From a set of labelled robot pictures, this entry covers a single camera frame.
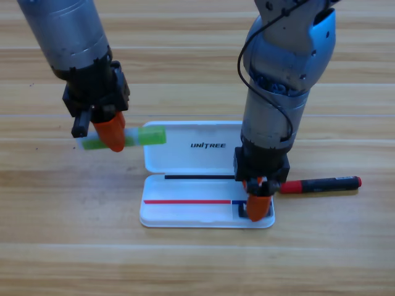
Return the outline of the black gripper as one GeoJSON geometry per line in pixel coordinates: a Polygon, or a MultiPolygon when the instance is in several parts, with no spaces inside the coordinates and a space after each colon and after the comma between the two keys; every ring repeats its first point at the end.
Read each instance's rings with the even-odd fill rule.
{"type": "Polygon", "coordinates": [[[101,142],[114,152],[125,147],[125,119],[130,89],[121,63],[117,60],[94,60],[89,67],[69,68],[61,72],[66,81],[62,100],[74,118],[72,136],[83,138],[89,124],[101,142]]]}
{"type": "Polygon", "coordinates": [[[249,193],[246,202],[247,217],[258,222],[272,215],[272,196],[280,190],[289,173],[286,149],[260,149],[236,147],[234,175],[242,181],[249,193]]]}

